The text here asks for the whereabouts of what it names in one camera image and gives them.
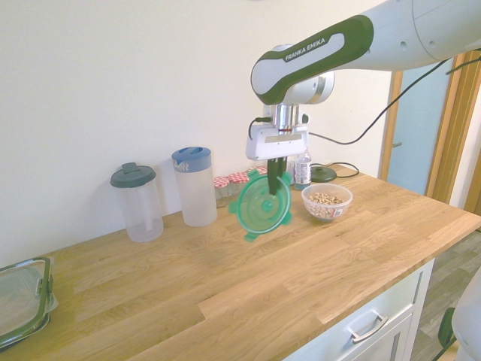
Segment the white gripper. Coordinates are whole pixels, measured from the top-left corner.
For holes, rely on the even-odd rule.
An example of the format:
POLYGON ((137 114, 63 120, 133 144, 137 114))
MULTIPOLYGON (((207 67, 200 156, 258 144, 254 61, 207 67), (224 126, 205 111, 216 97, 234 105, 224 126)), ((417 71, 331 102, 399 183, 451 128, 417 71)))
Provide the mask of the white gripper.
POLYGON ((254 161, 268 161, 268 187, 272 196, 277 194, 277 188, 286 188, 283 175, 287 157, 304 153, 308 148, 307 136, 308 129, 305 126, 295 127, 287 133, 281 133, 270 124, 252 126, 247 136, 246 157, 254 161))

